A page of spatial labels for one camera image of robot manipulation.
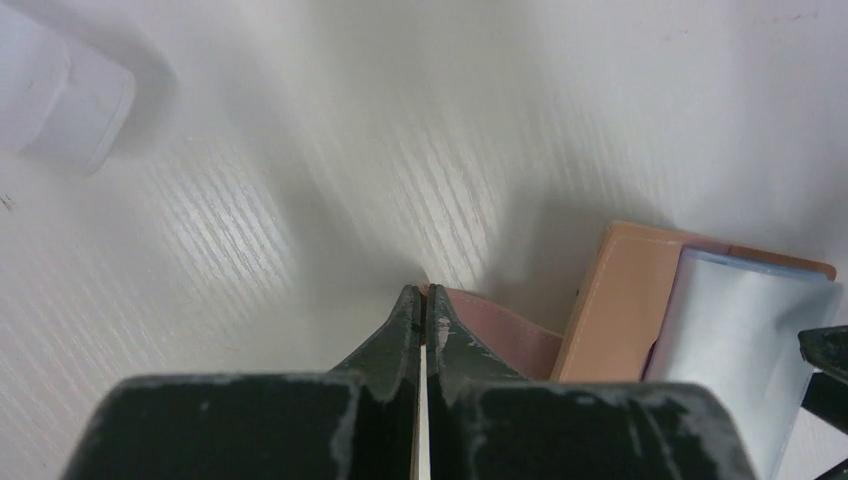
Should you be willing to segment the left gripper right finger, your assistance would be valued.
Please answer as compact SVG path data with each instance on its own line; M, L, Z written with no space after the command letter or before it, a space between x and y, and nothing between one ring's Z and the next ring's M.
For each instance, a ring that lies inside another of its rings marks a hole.
M751 479L737 429L704 387L551 383L509 367L429 288L435 479Z

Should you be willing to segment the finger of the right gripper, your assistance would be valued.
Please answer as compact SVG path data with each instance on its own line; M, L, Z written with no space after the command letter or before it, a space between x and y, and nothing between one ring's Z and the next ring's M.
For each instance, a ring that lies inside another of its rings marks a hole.
M800 353L814 373L802 407L847 433L847 327L803 330L798 334Z

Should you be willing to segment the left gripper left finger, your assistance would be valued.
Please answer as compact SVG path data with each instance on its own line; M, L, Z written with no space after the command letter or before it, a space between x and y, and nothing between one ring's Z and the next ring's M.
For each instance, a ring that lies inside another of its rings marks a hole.
M408 479L422 294L325 373L137 376L85 428L67 479Z

